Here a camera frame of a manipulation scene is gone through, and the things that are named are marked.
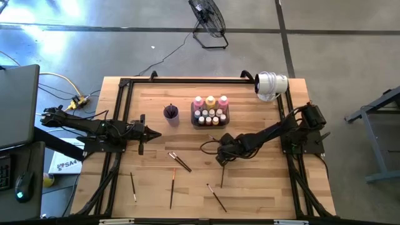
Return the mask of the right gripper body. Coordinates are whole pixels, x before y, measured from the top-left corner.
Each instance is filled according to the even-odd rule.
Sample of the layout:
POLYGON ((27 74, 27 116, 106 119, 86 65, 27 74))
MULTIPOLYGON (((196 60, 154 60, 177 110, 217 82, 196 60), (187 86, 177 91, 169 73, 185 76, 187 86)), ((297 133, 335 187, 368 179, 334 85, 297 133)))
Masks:
POLYGON ((246 159, 247 151, 243 145, 245 134, 240 134, 233 138, 229 133, 224 134, 219 140, 220 146, 217 148, 216 161, 225 166, 229 161, 234 161, 236 158, 246 159))

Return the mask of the white light strip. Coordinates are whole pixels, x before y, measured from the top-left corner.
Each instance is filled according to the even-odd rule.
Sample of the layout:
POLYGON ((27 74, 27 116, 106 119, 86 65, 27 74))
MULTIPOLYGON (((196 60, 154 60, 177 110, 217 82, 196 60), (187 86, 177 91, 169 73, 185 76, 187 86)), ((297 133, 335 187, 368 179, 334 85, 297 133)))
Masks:
POLYGON ((275 219, 274 225, 309 225, 308 221, 275 219))
POLYGON ((134 224, 133 218, 101 219, 98 225, 130 225, 134 224))

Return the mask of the grey translucent plastic bin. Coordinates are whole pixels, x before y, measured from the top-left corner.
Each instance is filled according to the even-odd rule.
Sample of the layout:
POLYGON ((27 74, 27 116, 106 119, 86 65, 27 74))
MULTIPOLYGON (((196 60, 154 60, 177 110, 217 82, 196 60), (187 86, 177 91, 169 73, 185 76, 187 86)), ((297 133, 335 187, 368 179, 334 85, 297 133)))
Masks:
POLYGON ((206 123, 200 124, 198 119, 195 118, 195 111, 197 108, 195 107, 194 103, 191 103, 191 124, 194 126, 195 129, 224 129, 230 123, 230 115, 229 115, 229 106, 223 111, 223 115, 225 115, 224 121, 219 121, 217 125, 211 123, 207 125, 206 123))

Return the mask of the orange bristle paint brush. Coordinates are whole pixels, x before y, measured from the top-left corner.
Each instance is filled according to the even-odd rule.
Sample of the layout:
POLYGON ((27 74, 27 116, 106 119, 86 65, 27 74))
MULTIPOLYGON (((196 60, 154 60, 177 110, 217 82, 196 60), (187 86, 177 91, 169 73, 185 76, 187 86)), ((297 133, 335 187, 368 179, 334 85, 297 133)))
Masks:
POLYGON ((176 177, 176 168, 174 168, 173 171, 172 171, 172 181, 171 181, 171 193, 170 193, 169 209, 172 209, 172 205, 173 205, 173 194, 174 194, 175 177, 176 177))

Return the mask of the grey laptop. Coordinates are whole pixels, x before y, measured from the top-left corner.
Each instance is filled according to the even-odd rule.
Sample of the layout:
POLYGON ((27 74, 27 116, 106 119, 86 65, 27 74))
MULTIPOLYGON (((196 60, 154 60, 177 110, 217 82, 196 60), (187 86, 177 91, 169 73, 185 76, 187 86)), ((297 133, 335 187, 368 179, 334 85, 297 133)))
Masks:
POLYGON ((0 149, 33 140, 39 70, 37 64, 0 70, 0 149))

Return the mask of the black floor fan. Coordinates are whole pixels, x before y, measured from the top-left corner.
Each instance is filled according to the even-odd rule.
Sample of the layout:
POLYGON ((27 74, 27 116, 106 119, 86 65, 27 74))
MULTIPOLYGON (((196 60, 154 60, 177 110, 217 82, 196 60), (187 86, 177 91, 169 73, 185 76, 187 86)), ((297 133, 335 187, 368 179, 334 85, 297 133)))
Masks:
POLYGON ((192 37, 203 49, 226 49, 229 46, 228 40, 225 37, 226 24, 214 0, 188 0, 188 3, 197 19, 192 37), (205 46, 196 35, 199 26, 202 26, 210 36, 214 38, 223 38, 225 45, 205 46))

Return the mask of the lilac plastic cup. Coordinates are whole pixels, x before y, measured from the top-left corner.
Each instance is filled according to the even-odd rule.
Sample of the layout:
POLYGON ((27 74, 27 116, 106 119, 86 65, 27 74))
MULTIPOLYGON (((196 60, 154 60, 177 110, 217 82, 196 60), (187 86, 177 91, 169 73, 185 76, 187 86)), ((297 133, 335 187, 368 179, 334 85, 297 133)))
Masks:
POLYGON ((175 117, 175 118, 173 118, 173 119, 167 118, 167 117, 164 115, 164 110, 163 110, 163 115, 164 115, 164 117, 166 118, 166 121, 169 123, 170 126, 176 127, 176 126, 179 125, 179 109, 178 109, 175 105, 172 105, 172 108, 175 108, 175 109, 176 109, 176 117, 175 117))

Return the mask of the black computer mouse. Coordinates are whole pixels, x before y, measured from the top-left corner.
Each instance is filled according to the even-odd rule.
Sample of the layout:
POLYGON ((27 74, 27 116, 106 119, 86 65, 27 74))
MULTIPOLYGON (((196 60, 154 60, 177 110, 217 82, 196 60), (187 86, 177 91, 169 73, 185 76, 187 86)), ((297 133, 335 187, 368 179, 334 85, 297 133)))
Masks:
POLYGON ((33 179, 34 173, 31 171, 24 171, 17 177, 14 188, 17 202, 26 203, 32 198, 33 179))

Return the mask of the black diagonal desk beam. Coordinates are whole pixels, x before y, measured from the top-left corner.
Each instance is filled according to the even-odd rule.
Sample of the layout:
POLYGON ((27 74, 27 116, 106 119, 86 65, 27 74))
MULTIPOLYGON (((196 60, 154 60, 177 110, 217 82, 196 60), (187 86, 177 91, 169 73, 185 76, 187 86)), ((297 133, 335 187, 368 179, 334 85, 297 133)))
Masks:
POLYGON ((42 141, 45 143, 47 148, 52 149, 53 151, 62 153, 65 156, 78 161, 84 161, 85 155, 81 148, 63 141, 62 139, 59 139, 58 137, 55 137, 37 127, 34 128, 33 141, 42 141))

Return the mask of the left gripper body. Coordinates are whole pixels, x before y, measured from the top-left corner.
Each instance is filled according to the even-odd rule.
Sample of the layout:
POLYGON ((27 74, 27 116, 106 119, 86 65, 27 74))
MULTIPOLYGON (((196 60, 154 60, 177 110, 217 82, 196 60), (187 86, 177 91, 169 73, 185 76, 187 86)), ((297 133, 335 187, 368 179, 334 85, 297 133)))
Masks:
POLYGON ((141 114, 139 120, 131 121, 131 130, 129 132, 129 140, 138 141, 138 154, 144 154, 144 138, 145 136, 145 115, 141 114))

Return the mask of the black keyboard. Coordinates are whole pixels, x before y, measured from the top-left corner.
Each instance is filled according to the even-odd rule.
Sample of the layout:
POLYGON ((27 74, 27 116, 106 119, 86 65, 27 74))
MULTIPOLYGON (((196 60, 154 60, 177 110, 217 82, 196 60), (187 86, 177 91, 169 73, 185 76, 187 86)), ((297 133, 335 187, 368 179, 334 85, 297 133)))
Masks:
POLYGON ((11 188, 11 156, 0 155, 0 191, 11 188))

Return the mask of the yellow round object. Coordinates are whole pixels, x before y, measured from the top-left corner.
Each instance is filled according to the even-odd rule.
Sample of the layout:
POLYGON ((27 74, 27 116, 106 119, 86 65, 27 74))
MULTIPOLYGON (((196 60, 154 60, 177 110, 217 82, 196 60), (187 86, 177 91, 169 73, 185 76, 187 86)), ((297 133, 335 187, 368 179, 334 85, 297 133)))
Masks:
POLYGON ((44 173, 42 179, 42 185, 44 188, 50 188, 55 182, 55 178, 52 174, 44 173))

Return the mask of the dark grey desk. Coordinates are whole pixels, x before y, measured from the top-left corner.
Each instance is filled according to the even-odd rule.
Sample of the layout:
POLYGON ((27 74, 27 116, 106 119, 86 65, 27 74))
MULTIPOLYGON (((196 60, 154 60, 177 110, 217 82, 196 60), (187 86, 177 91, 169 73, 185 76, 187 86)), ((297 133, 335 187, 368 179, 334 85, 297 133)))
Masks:
POLYGON ((18 147, 0 151, 0 155, 11 156, 11 188, 0 191, 0 222, 36 219, 41 212, 44 170, 43 142, 33 142, 18 147), (32 198, 25 203, 19 203, 15 197, 15 183, 24 171, 34 173, 32 198))

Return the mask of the yellow power plug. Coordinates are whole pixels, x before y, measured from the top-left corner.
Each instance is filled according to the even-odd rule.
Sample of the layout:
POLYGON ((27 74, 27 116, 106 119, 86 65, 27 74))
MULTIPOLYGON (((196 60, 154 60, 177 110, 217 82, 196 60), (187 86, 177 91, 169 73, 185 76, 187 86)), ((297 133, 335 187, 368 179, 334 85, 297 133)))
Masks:
POLYGON ((84 106, 87 103, 87 98, 82 97, 82 96, 75 96, 71 99, 70 105, 68 106, 68 109, 77 109, 81 106, 84 106))

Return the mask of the grey metal table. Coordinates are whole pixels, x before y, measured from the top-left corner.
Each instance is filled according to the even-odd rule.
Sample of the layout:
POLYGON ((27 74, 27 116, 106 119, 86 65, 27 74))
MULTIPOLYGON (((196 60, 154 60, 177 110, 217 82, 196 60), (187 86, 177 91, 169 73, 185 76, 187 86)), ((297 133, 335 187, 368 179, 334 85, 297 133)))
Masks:
POLYGON ((348 124, 357 119, 364 123, 379 168, 366 182, 400 178, 400 86, 344 118, 348 124))

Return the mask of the white cardboard box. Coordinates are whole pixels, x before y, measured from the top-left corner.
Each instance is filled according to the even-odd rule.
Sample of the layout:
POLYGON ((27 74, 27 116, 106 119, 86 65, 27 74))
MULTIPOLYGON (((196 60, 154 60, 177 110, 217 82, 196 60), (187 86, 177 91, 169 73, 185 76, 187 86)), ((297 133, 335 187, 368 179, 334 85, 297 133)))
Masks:
POLYGON ((49 167, 49 174, 80 174, 82 162, 62 153, 55 152, 49 167))

